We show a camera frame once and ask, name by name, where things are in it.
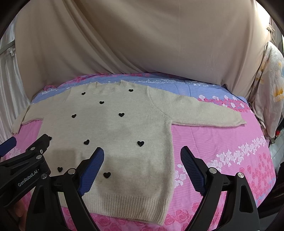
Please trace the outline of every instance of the sweater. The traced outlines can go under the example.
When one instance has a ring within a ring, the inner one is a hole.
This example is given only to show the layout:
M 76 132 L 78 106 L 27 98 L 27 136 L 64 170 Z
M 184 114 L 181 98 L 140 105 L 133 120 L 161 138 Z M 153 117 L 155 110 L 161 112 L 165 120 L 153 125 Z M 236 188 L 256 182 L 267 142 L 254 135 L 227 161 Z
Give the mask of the sweater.
M 38 119 L 38 137 L 52 137 L 44 154 L 51 176 L 76 168 L 97 147 L 104 150 L 105 160 L 83 196 L 89 212 L 160 225 L 174 191 L 171 125 L 246 123 L 232 109 L 123 80 L 80 85 L 32 104 L 12 132 Z

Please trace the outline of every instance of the pink bedsheet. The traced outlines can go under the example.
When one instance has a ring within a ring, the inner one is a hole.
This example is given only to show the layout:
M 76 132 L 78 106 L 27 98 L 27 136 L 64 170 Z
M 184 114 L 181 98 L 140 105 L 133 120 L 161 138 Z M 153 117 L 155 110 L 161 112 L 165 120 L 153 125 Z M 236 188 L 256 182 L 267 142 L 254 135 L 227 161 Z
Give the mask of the pink bedsheet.
M 229 175 L 244 173 L 259 205 L 275 183 L 274 166 L 254 114 L 247 105 L 241 114 L 247 124 L 237 128 L 172 126 L 175 190 L 163 226 L 91 214 L 100 230 L 184 231 L 202 199 L 194 190 L 180 160 L 180 150 L 185 145 L 195 157 L 203 159 L 208 167 L 216 167 L 221 173 Z M 36 140 L 41 123 L 33 121 L 21 127 L 19 134 L 15 135 L 17 146 L 7 154 L 8 158 L 24 152 Z M 26 208 L 30 198 L 30 193 L 23 198 Z M 225 193 L 222 193 L 210 230 L 215 229 L 218 224 L 224 201 Z M 69 229 L 76 230 L 68 209 L 63 208 L 63 213 Z

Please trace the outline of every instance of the bed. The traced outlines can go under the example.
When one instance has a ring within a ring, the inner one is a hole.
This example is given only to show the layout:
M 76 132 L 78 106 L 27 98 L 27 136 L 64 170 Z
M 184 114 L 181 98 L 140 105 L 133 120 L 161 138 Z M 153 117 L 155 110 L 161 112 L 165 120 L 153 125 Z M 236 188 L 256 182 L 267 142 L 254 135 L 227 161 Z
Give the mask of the bed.
M 170 208 L 163 226 L 144 224 L 129 220 L 91 214 L 98 227 L 103 231 L 184 231 L 202 199 L 189 180 L 180 159 L 180 150 L 187 145 L 197 158 L 201 158 L 208 167 L 215 167 L 223 174 L 245 174 L 252 190 L 257 206 L 271 191 L 275 180 L 274 165 L 267 142 L 254 114 L 245 98 L 237 97 L 219 85 L 198 81 L 185 80 L 177 76 L 161 73 L 144 73 L 128 75 L 84 75 L 68 81 L 59 87 L 46 86 L 32 101 L 37 103 L 53 95 L 80 85 L 98 81 L 114 83 L 119 80 L 149 85 L 170 91 L 175 94 L 187 95 L 199 101 L 211 102 L 239 111 L 247 124 L 235 128 L 189 127 L 172 125 L 175 160 L 175 190 Z M 15 135 L 17 146 L 6 158 L 11 158 L 25 151 L 38 135 L 41 121 L 32 121 L 22 125 Z M 224 206 L 226 193 L 223 192 L 212 220 L 210 230 L 217 227 Z M 26 209 L 31 198 L 28 193 L 24 198 Z M 64 217 L 71 230 L 75 226 L 67 208 L 63 208 Z

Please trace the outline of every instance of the black heart patch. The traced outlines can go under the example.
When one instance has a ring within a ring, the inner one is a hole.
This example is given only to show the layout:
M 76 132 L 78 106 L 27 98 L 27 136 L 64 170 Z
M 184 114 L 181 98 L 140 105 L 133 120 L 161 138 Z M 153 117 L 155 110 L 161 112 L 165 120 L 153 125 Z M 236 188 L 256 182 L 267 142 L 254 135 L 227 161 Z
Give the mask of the black heart patch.
M 142 147 L 144 145 L 144 141 L 137 141 L 137 144 Z
M 104 177 L 107 179 L 107 178 L 109 178 L 110 177 L 110 175 L 111 175 L 111 173 L 110 172 L 105 172 L 104 173 Z
M 84 144 L 85 144 L 85 145 L 88 145 L 89 143 L 90 143 L 90 140 L 84 141 Z

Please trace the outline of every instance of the metal screw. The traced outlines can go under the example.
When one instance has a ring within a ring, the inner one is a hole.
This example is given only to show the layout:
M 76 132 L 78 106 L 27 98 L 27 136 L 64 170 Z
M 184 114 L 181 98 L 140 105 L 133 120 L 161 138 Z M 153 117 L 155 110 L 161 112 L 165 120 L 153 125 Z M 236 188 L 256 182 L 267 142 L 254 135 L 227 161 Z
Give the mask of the metal screw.
M 212 174 L 215 174 L 217 172 L 217 169 L 215 168 L 209 168 L 209 172 L 211 172 Z
M 40 176 L 41 179 L 45 179 L 46 177 L 47 177 L 47 174 L 46 174 L 46 173 L 44 173 L 44 174 L 42 174 L 42 175 Z
M 244 175 L 242 172 L 238 172 L 238 177 L 240 177 L 240 178 L 244 178 L 244 177 L 245 177 L 245 175 Z
M 76 169 L 74 169 L 74 168 L 70 168 L 69 170 L 68 170 L 68 174 L 69 175 L 72 175 L 72 174 L 74 174 L 76 172 Z

